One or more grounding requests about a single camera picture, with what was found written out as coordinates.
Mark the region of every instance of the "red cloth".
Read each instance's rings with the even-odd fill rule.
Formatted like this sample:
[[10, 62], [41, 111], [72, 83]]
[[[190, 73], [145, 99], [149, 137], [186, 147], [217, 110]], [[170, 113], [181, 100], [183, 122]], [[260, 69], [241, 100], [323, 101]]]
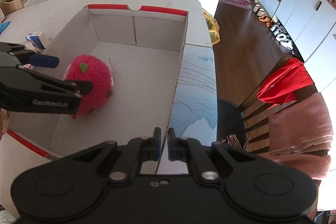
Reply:
[[290, 59], [261, 85], [257, 97], [265, 103], [280, 104], [296, 101], [295, 90], [314, 84], [303, 63]]

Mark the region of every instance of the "chair backrest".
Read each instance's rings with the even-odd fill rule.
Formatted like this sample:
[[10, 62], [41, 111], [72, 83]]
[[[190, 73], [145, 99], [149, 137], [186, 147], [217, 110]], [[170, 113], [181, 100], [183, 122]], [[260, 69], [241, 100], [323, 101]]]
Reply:
[[[273, 104], [270, 103], [264, 103], [263, 105], [261, 105], [260, 107], [258, 107], [256, 110], [254, 110], [253, 112], [251, 112], [250, 114], [248, 114], [247, 116], [245, 115], [245, 112], [257, 101], [260, 102], [257, 98], [257, 93], [260, 89], [260, 86], [262, 85], [262, 83], [274, 72], [276, 72], [279, 68], [283, 67], [292, 57], [290, 55], [284, 55], [273, 67], [273, 69], [266, 75], [266, 77], [261, 81], [261, 83], [256, 87], [256, 89], [254, 91], [252, 91], [252, 93], [240, 104], [240, 106], [238, 107], [239, 111], [242, 112], [243, 115], [243, 121], [245, 123], [248, 122], [248, 120], [252, 119], [252, 118], [256, 118], [261, 115], [263, 112], [265, 112], [269, 107], [271, 107]], [[293, 104], [296, 104], [298, 102], [303, 101], [304, 99], [310, 97], [312, 94], [314, 94], [315, 92], [317, 92], [317, 89], [315, 87], [315, 84], [312, 85], [308, 85], [304, 88], [298, 89], [296, 91], [294, 91], [295, 97], [297, 99], [296, 102], [293, 102]], [[279, 111], [291, 107], [293, 104], [291, 105], [287, 105], [287, 106], [283, 106]], [[246, 132], [251, 132], [253, 130], [259, 129], [265, 125], [268, 124], [268, 117], [263, 118], [262, 120], [256, 122], [255, 124], [246, 127], [245, 131]], [[260, 142], [263, 140], [266, 140], [269, 138], [269, 132], [265, 132], [257, 137], [251, 138], [249, 143], [250, 143], [250, 147], [252, 143], [256, 143], [256, 142]], [[255, 149], [252, 150], [252, 153], [255, 154], [260, 154], [260, 153], [266, 153], [269, 150], [269, 146], [266, 147], [262, 147], [259, 149]], [[314, 152], [309, 152], [307, 154], [313, 154], [313, 155], [318, 155], [318, 156], [324, 156], [327, 155], [328, 150], [319, 150], [319, 151], [314, 151]]]

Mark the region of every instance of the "shoe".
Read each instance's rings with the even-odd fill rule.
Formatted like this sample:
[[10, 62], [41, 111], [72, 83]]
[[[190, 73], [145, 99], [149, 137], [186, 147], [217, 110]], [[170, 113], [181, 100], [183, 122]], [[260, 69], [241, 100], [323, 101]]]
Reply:
[[260, 8], [259, 11], [257, 12], [258, 17], [262, 17], [265, 14], [265, 10], [263, 8]]
[[277, 36], [278, 34], [280, 34], [282, 32], [282, 30], [280, 28], [276, 28], [274, 30], [274, 32], [272, 32], [275, 36]]
[[293, 49], [293, 44], [289, 39], [284, 39], [280, 41], [280, 45], [289, 49], [290, 51]]
[[261, 6], [259, 4], [256, 4], [252, 11], [256, 13], [260, 8]]
[[287, 36], [284, 34], [284, 33], [279, 33], [277, 34], [277, 36], [275, 37], [276, 40], [278, 40], [279, 42], [282, 41], [282, 40], [289, 40], [287, 39]]
[[258, 18], [260, 21], [262, 22], [270, 22], [271, 20], [268, 18], [267, 15], [263, 15], [261, 17]]
[[270, 27], [271, 32], [274, 32], [276, 28], [278, 28], [278, 24], [274, 24], [272, 27]]
[[275, 24], [275, 22], [273, 20], [271, 20], [270, 22], [266, 22], [266, 26], [267, 27], [271, 27]]

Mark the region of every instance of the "pink towel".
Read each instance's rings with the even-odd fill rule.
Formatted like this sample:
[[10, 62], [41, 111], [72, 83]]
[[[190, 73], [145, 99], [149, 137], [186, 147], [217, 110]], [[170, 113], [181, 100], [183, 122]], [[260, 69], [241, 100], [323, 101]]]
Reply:
[[331, 163], [330, 156], [319, 157], [307, 154], [278, 155], [268, 159], [298, 169], [317, 180], [323, 180], [327, 176]]
[[321, 93], [269, 117], [269, 153], [305, 153], [330, 149], [333, 129]]

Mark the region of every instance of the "green leaf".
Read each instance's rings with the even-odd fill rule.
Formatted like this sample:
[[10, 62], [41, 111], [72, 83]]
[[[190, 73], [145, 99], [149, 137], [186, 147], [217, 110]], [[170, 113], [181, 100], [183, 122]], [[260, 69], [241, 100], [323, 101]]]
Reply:
[[109, 93], [107, 94], [107, 98], [110, 98], [113, 95], [113, 91], [110, 90]]
[[81, 69], [82, 73], [85, 73], [85, 71], [87, 70], [87, 64], [80, 63], [79, 68]]

